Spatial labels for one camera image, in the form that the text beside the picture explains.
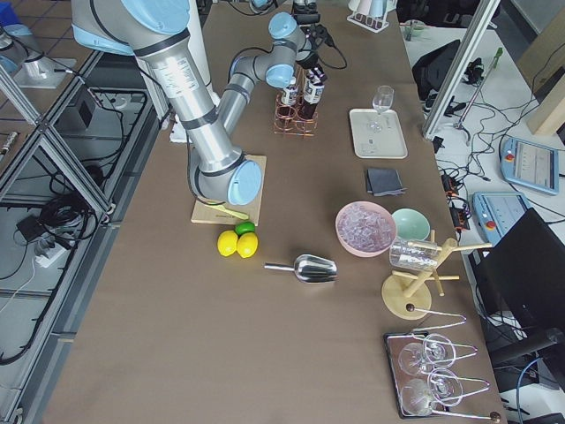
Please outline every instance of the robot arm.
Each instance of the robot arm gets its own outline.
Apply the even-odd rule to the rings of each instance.
[[[189,163],[192,190],[209,199],[245,205],[260,190],[260,167],[245,159],[229,134],[255,84],[265,80],[273,87],[287,87],[294,62],[313,54],[310,43],[288,13],[275,15],[269,24],[272,52],[237,60],[217,110],[188,49],[188,20],[188,1],[72,0],[77,42],[136,56],[152,68],[195,147]]]
[[[266,81],[271,87],[285,88],[290,84],[295,62],[303,64],[311,57],[317,58],[304,32],[288,13],[277,13],[268,30],[274,39],[271,52],[238,57],[230,69],[230,83],[218,107],[219,117],[228,133],[235,128],[259,81]]]
[[[198,193],[236,205],[255,198],[259,165],[231,144],[188,49],[188,2],[72,0],[72,20],[80,44],[136,56],[152,68],[198,152]]]

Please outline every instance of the metal tray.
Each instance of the metal tray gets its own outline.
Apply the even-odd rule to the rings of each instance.
[[[427,333],[425,333],[425,332],[419,332],[419,333],[414,333],[414,334],[421,335],[421,336],[427,336]],[[410,381],[414,378],[419,378],[419,379],[424,380],[424,381],[427,380],[427,377],[425,375],[414,376],[414,375],[408,375],[408,374],[404,373],[404,371],[402,371],[402,369],[400,369],[400,366],[398,365],[398,355],[400,354],[400,351],[408,343],[421,343],[421,340],[417,340],[416,338],[414,338],[414,336],[412,334],[405,334],[405,333],[403,333],[403,334],[388,333],[388,334],[385,334],[383,338],[384,338],[384,341],[385,341],[385,348],[387,350],[388,365],[390,366],[390,374],[392,376],[392,382],[393,382],[393,386],[395,388],[396,409],[398,410],[398,415],[400,415],[400,418],[405,420],[405,419],[428,418],[428,417],[438,417],[438,416],[440,416],[439,414],[436,414],[436,413],[432,413],[431,415],[428,415],[427,417],[420,417],[420,416],[416,416],[416,415],[411,415],[411,414],[407,413],[406,411],[404,411],[404,409],[400,405],[400,390],[402,389],[402,387],[404,387],[404,384],[406,384],[408,381]],[[442,411],[449,411],[449,408],[447,408],[445,406],[437,405],[436,407],[437,408],[441,407]]]

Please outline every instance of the brown table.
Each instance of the brown table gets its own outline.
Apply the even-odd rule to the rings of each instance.
[[[422,211],[439,240],[454,231],[432,146],[420,135],[422,113],[397,25],[373,34],[348,23],[345,8],[320,10],[349,67],[326,67],[316,136],[273,134],[275,90],[266,85],[253,93],[234,132],[235,143],[267,156],[259,251],[246,260],[222,258],[215,241],[227,228],[190,223],[194,199],[186,188],[185,146],[169,143],[162,133],[44,415],[46,424],[400,421],[382,336],[414,322],[393,316],[380,297],[391,271],[388,256],[347,253],[335,235],[335,215],[348,202],[377,201],[390,211]],[[236,51],[268,47],[269,18],[214,5],[204,35],[216,90],[225,84]],[[328,49],[321,55],[339,64]],[[348,112],[370,107],[381,84],[396,90],[394,109],[409,149],[404,160],[362,160],[353,153]],[[397,168],[407,193],[379,199],[367,194],[364,170],[371,166]],[[335,260],[338,281],[309,286],[290,273],[262,268],[265,261],[291,263],[301,253]],[[456,255],[441,270],[464,276]],[[493,382],[489,392],[456,411],[501,411],[470,287],[463,277],[444,288],[440,299],[432,287],[433,307],[470,320],[442,333],[480,346],[478,357],[460,361],[456,372]]]

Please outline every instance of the monitor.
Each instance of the monitor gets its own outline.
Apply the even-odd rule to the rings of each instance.
[[[531,340],[565,333],[565,246],[535,209],[528,209],[480,263]],[[565,344],[534,349],[565,388]]]

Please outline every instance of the yellow lemon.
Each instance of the yellow lemon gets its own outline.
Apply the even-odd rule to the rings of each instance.
[[[242,258],[249,258],[257,252],[259,239],[254,232],[243,234],[237,241],[237,252]]]
[[[218,252],[221,256],[230,256],[237,250],[237,234],[233,230],[224,231],[218,237]]]

